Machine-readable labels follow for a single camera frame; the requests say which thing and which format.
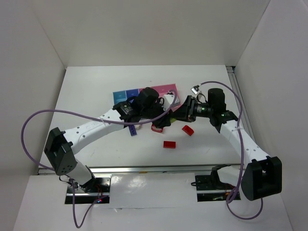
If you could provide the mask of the red curved lego brick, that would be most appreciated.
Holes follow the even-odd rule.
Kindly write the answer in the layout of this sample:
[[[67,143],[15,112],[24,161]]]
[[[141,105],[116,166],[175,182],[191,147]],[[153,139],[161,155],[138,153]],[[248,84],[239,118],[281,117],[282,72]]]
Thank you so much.
[[[182,130],[189,136],[192,136],[194,134],[194,130],[189,127],[188,125],[185,125]]]

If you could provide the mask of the red round lego piece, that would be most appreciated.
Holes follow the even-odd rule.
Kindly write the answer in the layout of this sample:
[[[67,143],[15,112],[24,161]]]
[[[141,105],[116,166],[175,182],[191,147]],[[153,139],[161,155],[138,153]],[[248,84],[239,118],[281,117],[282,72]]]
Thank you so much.
[[[163,133],[163,128],[158,128],[154,124],[151,125],[151,130],[157,133]]]

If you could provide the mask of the blue lego brick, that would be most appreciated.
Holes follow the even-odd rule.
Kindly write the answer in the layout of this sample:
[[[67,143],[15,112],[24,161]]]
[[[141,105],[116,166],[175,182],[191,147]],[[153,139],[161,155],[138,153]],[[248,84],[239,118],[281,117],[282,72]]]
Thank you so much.
[[[137,132],[136,132],[136,129],[135,129],[135,126],[134,126],[134,125],[129,125],[128,128],[129,128],[129,131],[130,131],[130,135],[131,135],[131,136],[137,135]]]

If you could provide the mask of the red rectangular lego brick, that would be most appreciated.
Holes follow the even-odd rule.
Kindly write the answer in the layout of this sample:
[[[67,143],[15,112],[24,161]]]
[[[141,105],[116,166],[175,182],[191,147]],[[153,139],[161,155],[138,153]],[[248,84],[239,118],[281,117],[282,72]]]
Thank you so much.
[[[176,148],[176,142],[175,141],[164,141],[163,142],[163,148],[175,149]]]

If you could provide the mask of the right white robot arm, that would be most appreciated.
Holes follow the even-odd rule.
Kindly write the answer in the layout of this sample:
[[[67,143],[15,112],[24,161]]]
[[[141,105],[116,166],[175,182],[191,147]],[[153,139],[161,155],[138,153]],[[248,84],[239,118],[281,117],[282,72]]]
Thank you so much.
[[[175,119],[194,122],[198,117],[209,118],[210,124],[229,141],[241,158],[239,170],[229,167],[219,169],[219,180],[230,184],[234,175],[236,189],[241,189],[250,201],[279,194],[282,191],[281,160],[263,151],[241,127],[240,119],[227,110],[223,90],[209,89],[204,103],[198,99],[199,86],[194,86],[192,92],[194,95],[187,96],[182,106],[174,112]]]

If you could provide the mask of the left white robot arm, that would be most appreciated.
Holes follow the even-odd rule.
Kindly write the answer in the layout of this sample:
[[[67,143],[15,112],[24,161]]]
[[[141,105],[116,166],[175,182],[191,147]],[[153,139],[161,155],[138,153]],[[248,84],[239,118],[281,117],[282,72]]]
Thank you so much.
[[[141,119],[154,123],[157,128],[170,126],[171,109],[176,99],[175,90],[170,90],[160,97],[155,89],[146,87],[138,96],[115,104],[105,114],[91,119],[88,123],[64,131],[59,128],[52,129],[48,134],[44,153],[56,175],[67,175],[85,192],[89,192],[95,188],[98,181],[75,155],[103,136],[130,125],[140,124]]]

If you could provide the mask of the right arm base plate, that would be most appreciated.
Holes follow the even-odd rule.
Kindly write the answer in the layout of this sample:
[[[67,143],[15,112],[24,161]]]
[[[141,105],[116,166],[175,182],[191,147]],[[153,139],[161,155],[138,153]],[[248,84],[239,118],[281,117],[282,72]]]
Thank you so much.
[[[196,175],[191,185],[196,189],[198,202],[225,201],[234,188],[226,183],[213,183],[210,175]]]

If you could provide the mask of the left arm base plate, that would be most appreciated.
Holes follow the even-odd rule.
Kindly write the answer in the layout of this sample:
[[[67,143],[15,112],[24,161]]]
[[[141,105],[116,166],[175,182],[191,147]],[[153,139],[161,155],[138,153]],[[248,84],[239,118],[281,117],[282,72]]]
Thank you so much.
[[[94,185],[90,189],[82,188],[77,182],[69,184],[66,189],[65,204],[73,203],[73,190],[75,190],[75,204],[90,205],[94,201],[96,204],[110,203],[111,176],[102,175],[96,178]]]

